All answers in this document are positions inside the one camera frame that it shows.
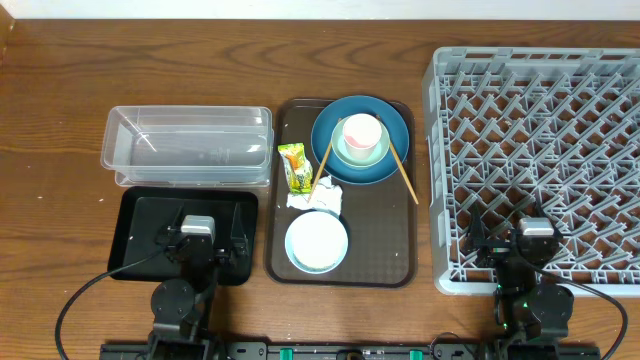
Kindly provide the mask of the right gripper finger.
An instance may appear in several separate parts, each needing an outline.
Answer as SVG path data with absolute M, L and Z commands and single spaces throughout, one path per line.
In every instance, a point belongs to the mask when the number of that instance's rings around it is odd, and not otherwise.
M 550 217 L 546 214 L 546 212 L 543 210 L 542 206 L 538 202 L 536 202 L 534 206 L 535 206 L 535 213 L 537 217 L 546 218 L 547 220 L 550 220 Z
M 486 245 L 486 235 L 483 228 L 481 214 L 477 204 L 471 207 L 471 221 L 469 224 L 464 249 L 478 250 Z

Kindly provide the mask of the light blue bowl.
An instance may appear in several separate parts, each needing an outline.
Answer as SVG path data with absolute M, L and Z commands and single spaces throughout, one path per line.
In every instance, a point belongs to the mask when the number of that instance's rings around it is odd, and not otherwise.
M 337 268 L 345 259 L 348 232 L 338 217 L 310 211 L 297 217 L 285 233 L 285 252 L 300 271 L 319 275 Z

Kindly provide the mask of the yellow green snack wrapper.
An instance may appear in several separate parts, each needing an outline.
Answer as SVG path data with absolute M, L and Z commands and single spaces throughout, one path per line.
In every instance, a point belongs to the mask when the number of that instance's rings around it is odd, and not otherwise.
M 278 153 L 283 160 L 287 184 L 292 194 L 311 192 L 313 167 L 306 158 L 303 143 L 282 144 Z

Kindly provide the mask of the white napkin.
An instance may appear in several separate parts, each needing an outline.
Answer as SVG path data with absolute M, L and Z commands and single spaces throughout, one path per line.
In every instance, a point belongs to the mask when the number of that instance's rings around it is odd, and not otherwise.
M 322 177 L 312 194 L 289 194 L 286 206 L 298 210 L 317 210 L 335 216 L 341 214 L 342 188 L 333 183 L 331 176 Z

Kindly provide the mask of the pink cup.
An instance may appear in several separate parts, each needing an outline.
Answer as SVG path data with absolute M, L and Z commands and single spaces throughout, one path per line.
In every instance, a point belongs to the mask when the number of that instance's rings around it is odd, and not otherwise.
M 343 125 L 343 138 L 347 152 L 357 160 L 371 156 L 382 137 L 379 120 L 369 114 L 359 113 L 349 116 Z

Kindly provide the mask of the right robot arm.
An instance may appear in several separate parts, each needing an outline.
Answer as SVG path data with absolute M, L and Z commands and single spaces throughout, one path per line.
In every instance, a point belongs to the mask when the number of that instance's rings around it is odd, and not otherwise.
M 476 254 L 475 264 L 496 272 L 494 318 L 505 334 L 482 345 L 477 359 L 558 359 L 558 341 L 568 336 L 574 295 L 555 283 L 539 283 L 536 276 L 557 252 L 561 232 L 537 208 L 535 217 L 519 220 L 504 235 L 484 230 L 479 208 L 471 220 L 463 250 Z

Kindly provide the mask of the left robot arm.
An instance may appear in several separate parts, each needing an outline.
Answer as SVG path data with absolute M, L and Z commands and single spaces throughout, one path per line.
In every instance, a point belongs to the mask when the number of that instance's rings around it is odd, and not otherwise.
M 156 242 L 163 254 L 180 267 L 179 275 L 161 282 L 151 297 L 154 314 L 149 359 L 226 359 L 224 341 L 208 329 L 216 288 L 236 284 L 249 255 L 249 239 L 242 210 L 234 206 L 227 234 L 218 235 L 211 216 L 187 215 L 179 210 L 161 228 Z

